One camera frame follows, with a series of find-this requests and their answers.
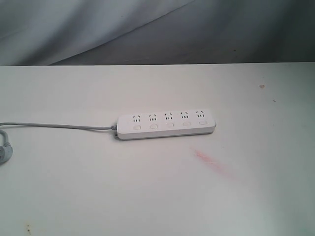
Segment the grey backdrop cloth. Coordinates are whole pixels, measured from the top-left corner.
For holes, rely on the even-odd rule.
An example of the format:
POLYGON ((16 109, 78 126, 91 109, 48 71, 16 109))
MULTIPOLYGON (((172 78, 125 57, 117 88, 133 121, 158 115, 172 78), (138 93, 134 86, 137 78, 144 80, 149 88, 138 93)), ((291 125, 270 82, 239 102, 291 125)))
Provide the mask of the grey backdrop cloth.
POLYGON ((309 62, 312 0, 3 0, 0 63, 309 62))

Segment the white five-outlet power strip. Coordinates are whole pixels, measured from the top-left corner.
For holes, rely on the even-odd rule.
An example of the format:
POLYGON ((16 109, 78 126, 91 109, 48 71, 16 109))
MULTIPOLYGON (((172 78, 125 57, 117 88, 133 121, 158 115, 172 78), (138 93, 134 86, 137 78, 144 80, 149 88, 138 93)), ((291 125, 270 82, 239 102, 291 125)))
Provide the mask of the white five-outlet power strip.
POLYGON ((211 134, 216 125, 208 109, 169 110, 120 116, 116 132, 120 140, 137 140, 211 134))

